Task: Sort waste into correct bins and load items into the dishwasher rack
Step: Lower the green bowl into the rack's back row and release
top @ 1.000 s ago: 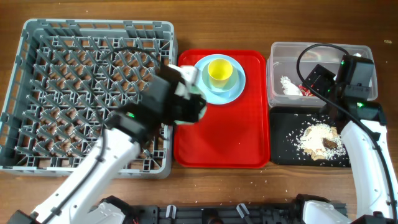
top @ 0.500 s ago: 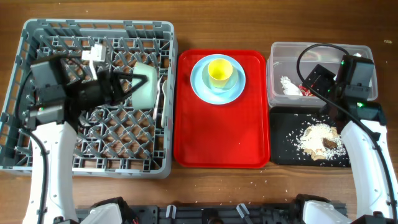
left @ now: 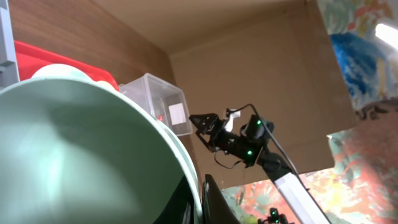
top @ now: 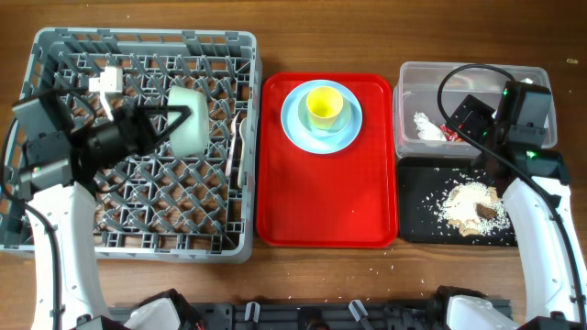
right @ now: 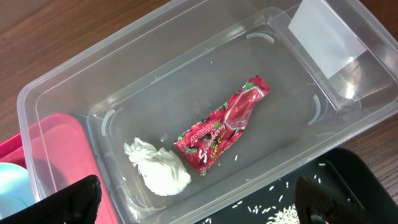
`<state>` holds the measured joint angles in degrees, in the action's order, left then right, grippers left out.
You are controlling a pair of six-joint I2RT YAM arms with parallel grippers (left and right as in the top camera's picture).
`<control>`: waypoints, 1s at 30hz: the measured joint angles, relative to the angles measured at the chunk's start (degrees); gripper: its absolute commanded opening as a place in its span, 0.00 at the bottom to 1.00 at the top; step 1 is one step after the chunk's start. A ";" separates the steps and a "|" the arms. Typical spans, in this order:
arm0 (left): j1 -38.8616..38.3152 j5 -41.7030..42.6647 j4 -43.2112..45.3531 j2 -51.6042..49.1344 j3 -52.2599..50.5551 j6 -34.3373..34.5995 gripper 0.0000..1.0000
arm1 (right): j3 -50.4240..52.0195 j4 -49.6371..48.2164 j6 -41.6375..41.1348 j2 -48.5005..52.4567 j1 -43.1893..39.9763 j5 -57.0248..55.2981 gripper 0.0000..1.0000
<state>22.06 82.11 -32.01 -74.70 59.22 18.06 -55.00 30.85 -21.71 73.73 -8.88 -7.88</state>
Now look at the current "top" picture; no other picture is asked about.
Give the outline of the green bowl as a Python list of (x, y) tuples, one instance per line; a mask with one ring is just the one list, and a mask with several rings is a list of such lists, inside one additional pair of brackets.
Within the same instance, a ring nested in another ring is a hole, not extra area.
[(170, 144), (176, 158), (203, 152), (209, 142), (209, 114), (206, 97), (196, 90), (171, 87), (168, 105), (186, 105), (191, 114), (171, 134)]

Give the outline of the white napkin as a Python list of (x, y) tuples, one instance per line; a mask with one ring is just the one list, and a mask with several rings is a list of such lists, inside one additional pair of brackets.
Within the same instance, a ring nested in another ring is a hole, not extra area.
[(416, 124), (417, 136), (422, 140), (446, 141), (442, 130), (433, 124), (429, 118), (421, 112), (414, 114), (414, 123)]

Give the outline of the white plastic spoon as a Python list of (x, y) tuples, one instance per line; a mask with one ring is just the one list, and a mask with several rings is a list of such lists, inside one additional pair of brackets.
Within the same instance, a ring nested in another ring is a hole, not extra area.
[(247, 135), (247, 118), (244, 117), (239, 126), (239, 136), (241, 139), (241, 151), (239, 157), (239, 167), (238, 167), (238, 187), (242, 189), (244, 186), (245, 175), (244, 175), (244, 168), (245, 168), (245, 154), (246, 154), (246, 135)]

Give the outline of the rice and food scraps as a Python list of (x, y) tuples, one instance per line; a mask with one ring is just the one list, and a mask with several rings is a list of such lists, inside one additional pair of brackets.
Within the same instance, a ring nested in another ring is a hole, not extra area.
[(426, 192), (421, 208), (439, 229), (454, 229), (461, 237), (489, 237), (509, 231), (512, 223), (503, 200), (482, 170), (434, 168), (440, 187)]

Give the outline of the red strawberry snack wrapper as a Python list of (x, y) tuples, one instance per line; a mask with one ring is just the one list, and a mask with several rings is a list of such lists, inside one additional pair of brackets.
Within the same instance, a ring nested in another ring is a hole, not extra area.
[(440, 130), (443, 133), (445, 139), (450, 142), (463, 142), (463, 139), (459, 134), (451, 129), (448, 125), (444, 124), (440, 126)]

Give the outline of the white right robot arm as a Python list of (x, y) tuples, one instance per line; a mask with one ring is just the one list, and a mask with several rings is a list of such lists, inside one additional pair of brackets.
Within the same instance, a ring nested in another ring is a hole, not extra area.
[(570, 214), (570, 177), (560, 153), (542, 147), (550, 91), (506, 88), (493, 124), (464, 138), (495, 179), (513, 224), (531, 329), (586, 326), (586, 266)]

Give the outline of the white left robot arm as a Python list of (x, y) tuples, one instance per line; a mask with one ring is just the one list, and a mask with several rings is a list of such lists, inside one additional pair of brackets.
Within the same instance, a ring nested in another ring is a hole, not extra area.
[(33, 229), (36, 329), (110, 325), (99, 283), (93, 221), (94, 177), (130, 156), (152, 153), (166, 140), (182, 156), (202, 151), (198, 117), (190, 105), (121, 107), (100, 126), (76, 127), (61, 104), (27, 101), (14, 106), (27, 137), (15, 202)]

